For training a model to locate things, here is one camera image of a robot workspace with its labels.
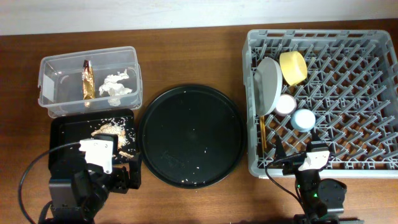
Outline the food scraps pile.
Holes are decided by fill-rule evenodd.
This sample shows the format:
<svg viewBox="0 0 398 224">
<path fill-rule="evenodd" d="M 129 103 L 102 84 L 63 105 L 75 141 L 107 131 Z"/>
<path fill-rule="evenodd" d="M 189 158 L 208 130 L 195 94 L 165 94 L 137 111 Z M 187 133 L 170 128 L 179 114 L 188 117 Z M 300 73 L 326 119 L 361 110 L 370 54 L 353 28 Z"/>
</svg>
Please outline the food scraps pile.
<svg viewBox="0 0 398 224">
<path fill-rule="evenodd" d="M 91 136 L 97 134 L 113 134 L 118 137 L 117 151 L 113 156 L 121 156 L 122 158 L 133 158 L 136 152 L 136 134 L 134 128 L 127 127 L 127 119 L 122 118 L 116 121 L 115 118 L 102 119 L 100 127 L 91 133 Z"/>
</svg>

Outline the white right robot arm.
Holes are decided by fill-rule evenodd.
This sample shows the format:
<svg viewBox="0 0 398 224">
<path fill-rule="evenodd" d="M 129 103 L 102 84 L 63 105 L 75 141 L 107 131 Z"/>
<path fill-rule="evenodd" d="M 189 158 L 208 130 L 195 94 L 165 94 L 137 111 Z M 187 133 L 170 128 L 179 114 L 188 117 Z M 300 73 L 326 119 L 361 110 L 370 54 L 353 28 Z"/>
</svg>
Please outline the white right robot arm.
<svg viewBox="0 0 398 224">
<path fill-rule="evenodd" d="M 347 187 L 335 179 L 321 179 L 320 172 L 329 163 L 331 152 L 327 143 L 315 130 L 303 153 L 285 157 L 282 173 L 295 176 L 295 189 L 303 208 L 295 215 L 295 223 L 338 223 L 344 212 L 343 203 Z"/>
</svg>

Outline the pink plastic cup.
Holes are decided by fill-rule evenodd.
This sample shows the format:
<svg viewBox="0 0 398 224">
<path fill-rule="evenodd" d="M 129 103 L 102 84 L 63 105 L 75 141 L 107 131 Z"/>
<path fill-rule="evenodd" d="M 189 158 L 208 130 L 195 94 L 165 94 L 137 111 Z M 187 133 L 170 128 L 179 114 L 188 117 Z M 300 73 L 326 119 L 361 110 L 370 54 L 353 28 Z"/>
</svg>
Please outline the pink plastic cup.
<svg viewBox="0 0 398 224">
<path fill-rule="evenodd" d="M 297 108 L 295 98 L 289 94 L 281 94 L 274 112 L 281 116 L 292 114 Z"/>
</svg>

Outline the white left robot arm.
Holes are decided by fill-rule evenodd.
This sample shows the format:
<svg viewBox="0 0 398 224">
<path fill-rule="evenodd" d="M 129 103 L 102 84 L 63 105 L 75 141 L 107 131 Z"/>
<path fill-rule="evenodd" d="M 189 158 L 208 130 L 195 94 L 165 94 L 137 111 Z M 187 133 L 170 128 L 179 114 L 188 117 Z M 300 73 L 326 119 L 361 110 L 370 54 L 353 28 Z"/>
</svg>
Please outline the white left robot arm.
<svg viewBox="0 0 398 224">
<path fill-rule="evenodd" d="M 42 209 L 39 223 L 93 223 L 110 193 L 126 194 L 141 186 L 142 157 L 127 160 L 128 167 L 113 167 L 118 137 L 99 134 L 49 150 L 76 149 L 57 159 L 50 168 L 51 201 Z"/>
</svg>

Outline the wooden chopstick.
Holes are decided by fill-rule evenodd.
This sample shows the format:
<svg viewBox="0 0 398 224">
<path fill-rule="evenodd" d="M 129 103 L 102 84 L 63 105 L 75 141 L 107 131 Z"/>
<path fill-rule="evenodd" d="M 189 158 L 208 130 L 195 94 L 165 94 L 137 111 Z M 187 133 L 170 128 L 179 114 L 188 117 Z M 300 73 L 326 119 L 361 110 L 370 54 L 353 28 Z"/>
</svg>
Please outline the wooden chopstick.
<svg viewBox="0 0 398 224">
<path fill-rule="evenodd" d="M 259 124 L 260 124 L 260 129 L 261 129 L 261 145 L 262 145 L 262 150 L 266 147 L 266 139 L 264 139 L 264 116 L 259 117 Z"/>
<path fill-rule="evenodd" d="M 266 139 L 266 127 L 265 127 L 265 116 L 264 116 L 264 139 Z M 264 148 L 263 152 L 267 150 L 267 140 L 266 140 L 266 147 Z"/>
</svg>

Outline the pale green plate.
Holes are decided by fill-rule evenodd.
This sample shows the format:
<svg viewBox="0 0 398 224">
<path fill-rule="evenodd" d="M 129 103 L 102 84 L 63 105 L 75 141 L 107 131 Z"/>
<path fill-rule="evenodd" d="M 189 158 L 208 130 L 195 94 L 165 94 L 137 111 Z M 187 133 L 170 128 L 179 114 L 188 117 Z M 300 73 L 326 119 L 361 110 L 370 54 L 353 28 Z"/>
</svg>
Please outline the pale green plate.
<svg viewBox="0 0 398 224">
<path fill-rule="evenodd" d="M 266 57 L 254 74 L 256 114 L 265 116 L 274 111 L 282 91 L 282 70 L 272 58 Z"/>
</svg>

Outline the yellow bowl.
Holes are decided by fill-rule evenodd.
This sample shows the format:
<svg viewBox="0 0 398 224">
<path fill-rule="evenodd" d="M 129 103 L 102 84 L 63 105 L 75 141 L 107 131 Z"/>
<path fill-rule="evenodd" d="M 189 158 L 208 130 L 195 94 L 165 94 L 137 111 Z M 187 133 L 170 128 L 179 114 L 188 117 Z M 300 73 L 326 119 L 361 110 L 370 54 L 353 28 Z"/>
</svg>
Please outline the yellow bowl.
<svg viewBox="0 0 398 224">
<path fill-rule="evenodd" d="M 307 64 L 300 52 L 293 51 L 281 53 L 279 64 L 282 75 L 290 86 L 298 85 L 307 78 Z"/>
</svg>

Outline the blue plastic cup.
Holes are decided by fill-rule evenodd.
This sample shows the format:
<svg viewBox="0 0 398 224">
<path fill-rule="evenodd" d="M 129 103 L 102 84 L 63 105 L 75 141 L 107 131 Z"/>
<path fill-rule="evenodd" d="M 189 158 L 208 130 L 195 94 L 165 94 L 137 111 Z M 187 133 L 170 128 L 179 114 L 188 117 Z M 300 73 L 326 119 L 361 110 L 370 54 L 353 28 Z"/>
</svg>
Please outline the blue plastic cup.
<svg viewBox="0 0 398 224">
<path fill-rule="evenodd" d="M 299 132 L 308 132 L 315 127 L 315 114 L 308 109 L 299 109 L 291 117 L 292 127 Z"/>
</svg>

